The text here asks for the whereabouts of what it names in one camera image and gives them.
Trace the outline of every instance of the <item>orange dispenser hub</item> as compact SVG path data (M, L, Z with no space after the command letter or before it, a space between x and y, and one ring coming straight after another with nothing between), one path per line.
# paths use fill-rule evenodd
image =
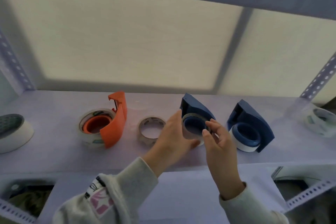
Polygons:
M88 119L83 126L83 132L86 134L100 133L105 148L114 146L120 140L127 119L125 93L113 93L108 99L114 100L115 109L112 111L115 112L115 117L112 118L107 114L96 115Z

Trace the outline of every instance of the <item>white shelf surface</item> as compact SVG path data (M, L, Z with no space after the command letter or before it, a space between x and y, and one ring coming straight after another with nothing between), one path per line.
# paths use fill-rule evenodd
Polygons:
M127 122L120 141L110 149L87 149L78 131L79 117L95 108L113 108L106 92L29 91L0 111L28 120L34 135L19 149L0 154L0 174L42 172L113 173L125 168L148 147L137 141L137 123L148 115L168 119L179 107L182 94L127 93ZM293 121L288 113L304 99L194 95L225 124L236 103L244 99L271 126L275 139L261 152L238 151L238 163L267 166L336 164L336 138L322 138ZM205 147L192 150L170 171L206 168Z
M286 202L269 173L260 167L240 167L239 174L269 210L282 211ZM54 212L71 197L84 193L92 173L64 173L57 180L37 223L50 223ZM218 189L209 170L168 172L139 208L140 223L227 223L218 202Z

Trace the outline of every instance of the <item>sleeve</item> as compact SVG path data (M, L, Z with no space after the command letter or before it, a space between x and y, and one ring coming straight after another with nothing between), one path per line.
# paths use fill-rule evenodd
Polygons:
M99 174L86 193L56 211L53 224L137 223L137 209L157 183L150 167L137 158L116 176Z
M224 201L219 196L219 203L231 224L289 224L282 213L267 210L247 184L245 190L231 200Z

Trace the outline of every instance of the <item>person's left hand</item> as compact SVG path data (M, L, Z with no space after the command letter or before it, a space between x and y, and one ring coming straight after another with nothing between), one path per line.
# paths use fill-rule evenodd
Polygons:
M197 139L187 140L183 137L182 110L179 109L169 118L156 143L142 159L159 177L166 168L178 162L199 144Z

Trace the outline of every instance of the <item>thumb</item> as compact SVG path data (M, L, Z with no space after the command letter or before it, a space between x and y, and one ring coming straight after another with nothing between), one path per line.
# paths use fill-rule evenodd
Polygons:
M189 143L190 143L190 149L192 150L200 144L200 141L197 139L191 139L189 140Z
M212 137L209 131L203 129L202 136L204 140L204 145L206 150L210 150L210 148L217 146L215 139Z

